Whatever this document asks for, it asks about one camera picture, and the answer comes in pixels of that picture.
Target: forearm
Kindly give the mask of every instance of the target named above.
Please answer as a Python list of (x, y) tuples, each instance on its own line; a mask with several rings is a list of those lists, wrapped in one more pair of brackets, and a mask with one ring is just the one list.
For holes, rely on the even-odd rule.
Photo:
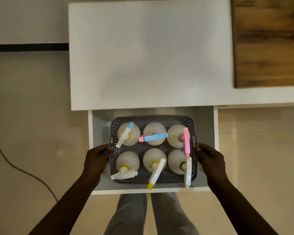
[(278, 235), (229, 181), (215, 187), (213, 192), (238, 235)]
[(69, 234), (95, 185), (96, 179), (89, 180), (81, 176), (35, 226), (30, 235)]

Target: brown wooden board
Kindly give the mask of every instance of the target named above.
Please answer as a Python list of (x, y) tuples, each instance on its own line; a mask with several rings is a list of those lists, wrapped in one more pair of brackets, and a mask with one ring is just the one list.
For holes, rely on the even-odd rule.
[(294, 0), (232, 0), (235, 87), (294, 85)]

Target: drawer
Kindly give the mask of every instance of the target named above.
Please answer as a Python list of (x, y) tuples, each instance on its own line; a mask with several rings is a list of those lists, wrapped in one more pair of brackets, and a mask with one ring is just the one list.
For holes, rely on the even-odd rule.
[[(168, 108), (141, 108), (141, 109), (111, 109), (89, 110), (89, 148), (109, 142), (110, 124), (112, 120), (120, 116), (138, 115), (188, 115), (193, 118), (196, 126), (198, 142), (219, 149), (218, 137), (218, 110), (215, 106), (192, 106), (192, 107), (168, 107)], [(125, 194), (125, 193), (154, 193), (154, 192), (178, 192), (178, 191), (209, 191), (207, 178), (200, 163), (198, 163), (197, 177), (191, 183), (189, 189), (184, 188), (183, 183), (156, 183), (152, 190), (147, 189), (145, 184), (121, 184), (110, 178), (110, 163), (101, 175), (99, 185), (92, 195)]]

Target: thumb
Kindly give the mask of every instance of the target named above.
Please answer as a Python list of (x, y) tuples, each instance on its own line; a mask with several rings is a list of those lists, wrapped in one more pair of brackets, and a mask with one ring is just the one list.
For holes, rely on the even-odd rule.
[(100, 156), (107, 158), (111, 153), (111, 148), (107, 148)]
[(211, 160), (211, 158), (203, 151), (201, 150), (200, 148), (197, 148), (196, 149), (197, 153), (198, 153), (198, 161), (203, 164), (209, 160)]

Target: black cord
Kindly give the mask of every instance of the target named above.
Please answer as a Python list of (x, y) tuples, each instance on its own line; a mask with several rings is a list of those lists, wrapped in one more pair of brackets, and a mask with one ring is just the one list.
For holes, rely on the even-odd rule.
[(41, 183), (43, 183), (43, 184), (48, 188), (48, 190), (51, 192), (51, 194), (52, 194), (53, 197), (55, 198), (55, 201), (58, 202), (58, 199), (56, 198), (56, 196), (55, 196), (55, 194), (53, 193), (53, 191), (50, 189), (50, 187), (49, 187), (49, 186), (48, 186), (43, 180), (39, 179), (38, 177), (36, 177), (36, 176), (34, 176), (34, 175), (32, 175), (32, 174), (30, 174), (30, 173), (28, 173), (28, 172), (26, 172), (26, 171), (20, 169), (20, 168), (18, 168), (17, 166), (14, 166), (14, 165), (13, 165), (13, 164), (12, 164), (12, 163), (11, 163), (6, 157), (5, 157), (5, 155), (3, 154), (1, 148), (0, 148), (0, 154), (1, 154), (1, 156), (4, 158), (4, 160), (5, 160), (5, 161), (6, 161), (11, 167), (13, 167), (13, 168), (15, 168), (16, 170), (19, 170), (19, 171), (21, 171), (21, 172), (23, 172), (23, 173), (25, 173), (25, 174), (27, 174), (27, 175), (29, 175), (29, 176), (35, 178), (36, 180), (40, 181)]

